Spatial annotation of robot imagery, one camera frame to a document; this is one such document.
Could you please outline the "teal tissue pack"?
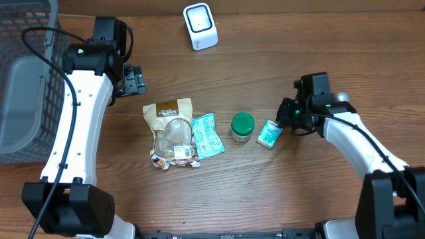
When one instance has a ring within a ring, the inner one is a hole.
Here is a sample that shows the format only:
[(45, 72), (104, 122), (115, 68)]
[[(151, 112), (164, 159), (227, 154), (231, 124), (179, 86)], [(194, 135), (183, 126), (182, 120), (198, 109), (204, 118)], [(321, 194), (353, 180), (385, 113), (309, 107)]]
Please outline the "teal tissue pack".
[(271, 149), (281, 132), (282, 128), (279, 128), (277, 123), (268, 119), (260, 131), (256, 141), (264, 147)]

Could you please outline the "green tissue canister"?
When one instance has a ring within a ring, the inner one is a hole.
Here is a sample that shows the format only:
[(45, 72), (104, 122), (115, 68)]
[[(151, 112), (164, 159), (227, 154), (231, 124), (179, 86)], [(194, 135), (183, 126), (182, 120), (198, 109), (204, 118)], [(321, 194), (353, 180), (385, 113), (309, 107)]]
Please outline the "green tissue canister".
[(255, 128), (254, 118), (246, 113), (237, 113), (230, 125), (230, 135), (235, 141), (245, 142), (248, 141)]

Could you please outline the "yellow dish soap bottle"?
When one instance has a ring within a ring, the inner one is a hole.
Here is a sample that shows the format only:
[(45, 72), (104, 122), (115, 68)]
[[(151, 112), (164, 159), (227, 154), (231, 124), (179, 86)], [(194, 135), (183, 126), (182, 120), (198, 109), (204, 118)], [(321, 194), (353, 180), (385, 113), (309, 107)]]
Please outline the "yellow dish soap bottle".
[(336, 100), (338, 102), (348, 102), (349, 101), (349, 95), (346, 92), (339, 92), (336, 95)]

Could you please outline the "brown snack pouch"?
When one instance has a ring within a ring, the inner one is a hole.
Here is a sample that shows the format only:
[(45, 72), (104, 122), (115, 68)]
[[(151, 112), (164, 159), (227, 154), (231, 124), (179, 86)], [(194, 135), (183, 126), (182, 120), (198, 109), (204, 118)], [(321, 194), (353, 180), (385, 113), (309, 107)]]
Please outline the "brown snack pouch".
[(155, 167), (163, 170), (172, 165), (200, 167), (190, 98), (146, 105), (143, 107), (143, 117), (153, 134), (150, 156)]

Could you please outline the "teal snack packet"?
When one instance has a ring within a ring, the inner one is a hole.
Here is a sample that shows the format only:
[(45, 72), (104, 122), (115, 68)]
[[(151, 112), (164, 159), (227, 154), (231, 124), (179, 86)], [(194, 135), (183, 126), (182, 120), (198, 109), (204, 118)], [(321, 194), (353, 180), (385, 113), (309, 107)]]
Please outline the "teal snack packet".
[(225, 152), (224, 145), (216, 133), (213, 113), (192, 119), (192, 128), (200, 160)]

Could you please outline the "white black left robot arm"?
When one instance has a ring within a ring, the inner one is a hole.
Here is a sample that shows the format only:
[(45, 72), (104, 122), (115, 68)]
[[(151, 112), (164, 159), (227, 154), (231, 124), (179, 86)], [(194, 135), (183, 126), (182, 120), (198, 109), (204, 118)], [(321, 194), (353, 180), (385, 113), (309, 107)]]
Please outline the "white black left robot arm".
[(96, 187), (96, 154), (106, 106), (125, 82), (113, 44), (72, 44), (62, 57), (65, 95), (54, 145), (40, 181), (25, 183), (22, 200), (47, 234), (77, 238), (142, 238), (115, 213), (111, 194)]

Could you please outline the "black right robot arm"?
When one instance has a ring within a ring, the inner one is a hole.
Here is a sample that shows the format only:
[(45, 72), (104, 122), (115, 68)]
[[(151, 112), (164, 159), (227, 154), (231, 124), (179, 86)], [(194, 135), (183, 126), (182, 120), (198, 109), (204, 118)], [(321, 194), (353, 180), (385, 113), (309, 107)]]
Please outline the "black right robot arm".
[(284, 98), (276, 121), (280, 128), (320, 134), (363, 180), (355, 216), (318, 222), (310, 238), (424, 237), (424, 168), (410, 167), (385, 149), (349, 102), (309, 109)]

